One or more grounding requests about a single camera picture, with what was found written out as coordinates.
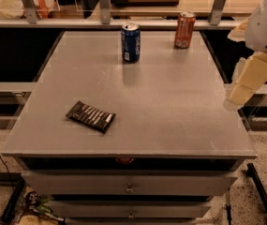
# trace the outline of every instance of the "wooden surface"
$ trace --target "wooden surface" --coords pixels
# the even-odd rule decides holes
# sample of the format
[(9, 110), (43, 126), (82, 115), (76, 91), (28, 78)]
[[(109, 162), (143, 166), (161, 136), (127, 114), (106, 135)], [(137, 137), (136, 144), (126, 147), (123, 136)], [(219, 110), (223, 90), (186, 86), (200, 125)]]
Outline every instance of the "wooden surface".
[[(193, 11), (199, 17), (208, 16), (215, 0), (180, 0), (178, 6), (170, 7), (116, 7), (111, 5), (112, 16), (177, 16), (180, 11)], [(249, 16), (262, 0), (227, 0), (223, 16)], [(53, 18), (82, 18), (80, 6), (60, 6), (52, 13)], [(89, 19), (100, 19), (99, 6)]]

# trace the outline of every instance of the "blue soda can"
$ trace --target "blue soda can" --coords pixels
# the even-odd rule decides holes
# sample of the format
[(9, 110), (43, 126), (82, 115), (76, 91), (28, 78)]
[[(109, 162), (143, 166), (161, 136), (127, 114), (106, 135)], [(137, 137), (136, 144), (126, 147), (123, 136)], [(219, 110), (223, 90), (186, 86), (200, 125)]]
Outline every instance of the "blue soda can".
[(122, 57), (123, 60), (134, 63), (140, 59), (141, 30), (133, 22), (128, 22), (122, 27)]

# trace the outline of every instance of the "gray tabletop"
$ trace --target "gray tabletop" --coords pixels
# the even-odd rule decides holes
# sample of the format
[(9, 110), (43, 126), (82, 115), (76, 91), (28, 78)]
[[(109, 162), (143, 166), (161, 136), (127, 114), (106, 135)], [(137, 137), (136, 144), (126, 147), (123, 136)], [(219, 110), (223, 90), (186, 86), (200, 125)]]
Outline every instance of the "gray tabletop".
[[(65, 32), (11, 131), (4, 155), (85, 158), (252, 158), (237, 112), (199, 32), (187, 50), (174, 32), (141, 31), (126, 64), (120, 32)], [(66, 118), (78, 101), (116, 113), (106, 134)]]

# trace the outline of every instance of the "floor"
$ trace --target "floor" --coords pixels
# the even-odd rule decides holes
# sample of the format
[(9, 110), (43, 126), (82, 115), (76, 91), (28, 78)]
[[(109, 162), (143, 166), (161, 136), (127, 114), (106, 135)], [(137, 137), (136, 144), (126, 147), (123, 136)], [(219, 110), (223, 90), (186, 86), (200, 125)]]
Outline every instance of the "floor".
[[(267, 192), (267, 131), (250, 132), (258, 150), (258, 157), (255, 160), (247, 160), (238, 169), (238, 180), (230, 190), (231, 214), (233, 225), (267, 225), (267, 216), (263, 211), (262, 202), (251, 178), (245, 175), (246, 164), (253, 163), (259, 173), (261, 182)], [(0, 151), (5, 145), (8, 130), (0, 129)], [(10, 157), (3, 157), (11, 173), (20, 173), (21, 167)], [(0, 160), (0, 172), (6, 168)], [(12, 193), (11, 187), (0, 187), (0, 217), (7, 205)], [(222, 225), (229, 224), (225, 210), (226, 197), (215, 197), (212, 200), (213, 207), (199, 219), (197, 224), (201, 225)]]

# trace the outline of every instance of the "drawer knob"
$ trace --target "drawer knob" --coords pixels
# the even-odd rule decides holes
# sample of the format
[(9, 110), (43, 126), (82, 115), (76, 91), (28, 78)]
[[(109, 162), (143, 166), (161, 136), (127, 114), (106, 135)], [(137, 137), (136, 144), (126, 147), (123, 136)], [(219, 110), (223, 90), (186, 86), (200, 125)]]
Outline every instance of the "drawer knob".
[(132, 185), (131, 184), (128, 184), (127, 185), (127, 188), (125, 189), (125, 193), (126, 194), (133, 194), (134, 193), (134, 188), (132, 188)]
[(127, 216), (127, 218), (129, 218), (129, 219), (134, 219), (135, 218), (135, 216), (133, 215), (132, 211), (130, 211), (130, 214)]

